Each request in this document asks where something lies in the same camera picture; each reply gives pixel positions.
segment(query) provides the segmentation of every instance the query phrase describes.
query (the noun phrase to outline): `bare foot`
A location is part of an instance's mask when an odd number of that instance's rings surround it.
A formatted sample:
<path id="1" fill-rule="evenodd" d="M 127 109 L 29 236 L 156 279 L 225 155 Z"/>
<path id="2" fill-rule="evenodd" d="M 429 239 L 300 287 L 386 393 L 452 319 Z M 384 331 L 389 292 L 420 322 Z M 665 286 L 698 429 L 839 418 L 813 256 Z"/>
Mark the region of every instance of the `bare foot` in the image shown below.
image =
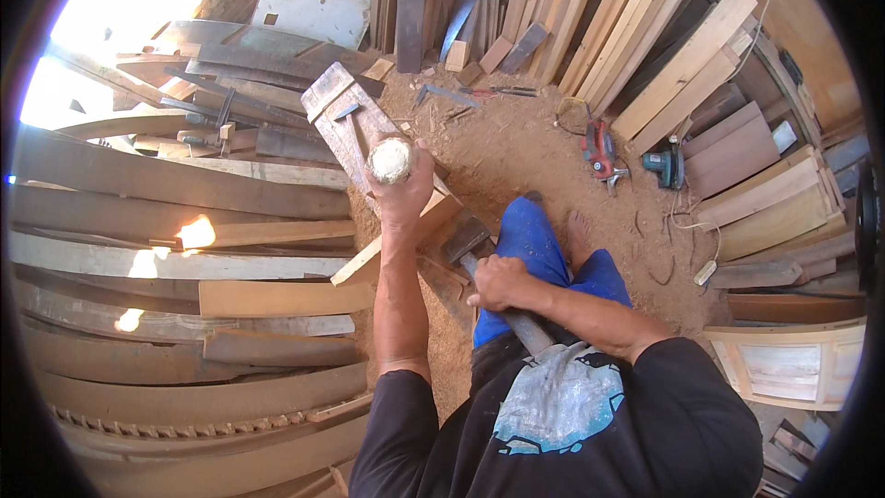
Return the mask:
<path id="1" fill-rule="evenodd" d="M 566 244 L 567 260 L 572 269 L 578 270 L 590 258 L 590 248 L 587 246 L 587 234 L 590 232 L 590 221 L 583 212 L 571 211 L 568 214 L 566 225 L 568 243 Z"/>

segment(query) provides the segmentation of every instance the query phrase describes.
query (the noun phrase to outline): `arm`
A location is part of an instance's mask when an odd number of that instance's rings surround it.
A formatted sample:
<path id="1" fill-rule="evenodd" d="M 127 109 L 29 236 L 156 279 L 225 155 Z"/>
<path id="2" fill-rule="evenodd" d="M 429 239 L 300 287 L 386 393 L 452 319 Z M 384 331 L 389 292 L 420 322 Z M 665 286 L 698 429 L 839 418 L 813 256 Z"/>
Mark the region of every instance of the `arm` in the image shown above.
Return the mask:
<path id="1" fill-rule="evenodd" d="M 531 310 L 630 363 L 650 345 L 673 336 L 661 322 L 624 305 L 537 279 L 518 258 L 483 258 L 475 280 L 479 293 L 467 299 L 469 305 L 489 311 L 509 306 Z"/>
<path id="2" fill-rule="evenodd" d="M 379 375 L 408 370 L 430 383 L 427 309 L 418 283 L 418 218 L 433 193 L 433 158 L 426 141 L 416 142 L 409 179 L 386 185 L 366 177 L 382 211 L 381 275 L 375 296 L 373 333 Z"/>

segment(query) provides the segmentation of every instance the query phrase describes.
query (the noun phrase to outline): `man's forearm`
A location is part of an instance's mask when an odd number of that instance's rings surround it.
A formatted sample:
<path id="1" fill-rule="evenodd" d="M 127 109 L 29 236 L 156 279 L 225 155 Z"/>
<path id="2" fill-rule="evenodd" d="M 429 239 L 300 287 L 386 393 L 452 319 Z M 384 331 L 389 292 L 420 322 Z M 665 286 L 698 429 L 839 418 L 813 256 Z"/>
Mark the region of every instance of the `man's forearm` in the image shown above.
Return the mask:
<path id="1" fill-rule="evenodd" d="M 634 363 L 649 345 L 673 336 L 663 323 L 620 303 L 526 277 L 513 290 L 516 306 L 547 317 L 606 354 Z"/>
<path id="2" fill-rule="evenodd" d="M 373 332 L 380 374 L 406 369 L 430 382 L 427 309 L 418 283 L 414 230 L 382 227 Z"/>

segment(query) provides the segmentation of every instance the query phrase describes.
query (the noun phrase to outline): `hammer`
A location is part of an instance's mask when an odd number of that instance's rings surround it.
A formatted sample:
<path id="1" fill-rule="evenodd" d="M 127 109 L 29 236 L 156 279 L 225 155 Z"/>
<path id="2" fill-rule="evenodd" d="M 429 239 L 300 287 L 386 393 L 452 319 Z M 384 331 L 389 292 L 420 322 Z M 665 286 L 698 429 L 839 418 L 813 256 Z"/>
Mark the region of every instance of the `hammer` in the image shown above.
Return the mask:
<path id="1" fill-rule="evenodd" d="M 491 245 L 491 241 L 488 240 L 490 237 L 489 228 L 474 216 L 442 245 L 442 253 L 450 264 L 463 265 L 472 279 L 473 274 L 476 273 L 477 262 L 474 252 L 476 249 L 483 248 L 482 245 L 486 243 Z M 532 319 L 530 311 L 508 308 L 500 313 L 503 320 L 513 329 L 516 337 L 532 356 L 555 344 L 547 332 Z"/>

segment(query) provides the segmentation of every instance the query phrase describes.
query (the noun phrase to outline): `teal angle grinder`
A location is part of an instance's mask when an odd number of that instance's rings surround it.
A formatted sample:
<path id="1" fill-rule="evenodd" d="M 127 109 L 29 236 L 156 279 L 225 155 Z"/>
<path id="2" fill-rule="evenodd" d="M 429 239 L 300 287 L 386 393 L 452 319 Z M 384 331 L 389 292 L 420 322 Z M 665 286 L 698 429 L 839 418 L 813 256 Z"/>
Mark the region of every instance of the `teal angle grinder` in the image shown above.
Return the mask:
<path id="1" fill-rule="evenodd" d="M 685 158 L 678 145 L 664 152 L 643 155 L 643 168 L 658 173 L 659 189 L 681 189 L 685 184 Z"/>

